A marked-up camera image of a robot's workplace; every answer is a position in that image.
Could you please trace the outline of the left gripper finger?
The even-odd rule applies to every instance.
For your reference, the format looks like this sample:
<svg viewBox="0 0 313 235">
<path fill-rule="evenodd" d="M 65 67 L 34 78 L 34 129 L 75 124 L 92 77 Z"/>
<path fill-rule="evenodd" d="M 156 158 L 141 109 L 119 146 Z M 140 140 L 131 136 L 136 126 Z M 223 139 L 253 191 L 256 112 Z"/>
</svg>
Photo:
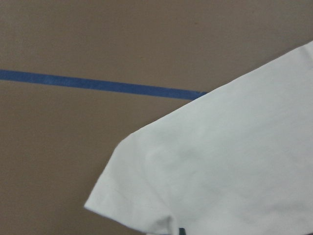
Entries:
<svg viewBox="0 0 313 235">
<path fill-rule="evenodd" d="M 184 228 L 179 228 L 179 235 L 186 235 L 186 231 Z"/>
</svg>

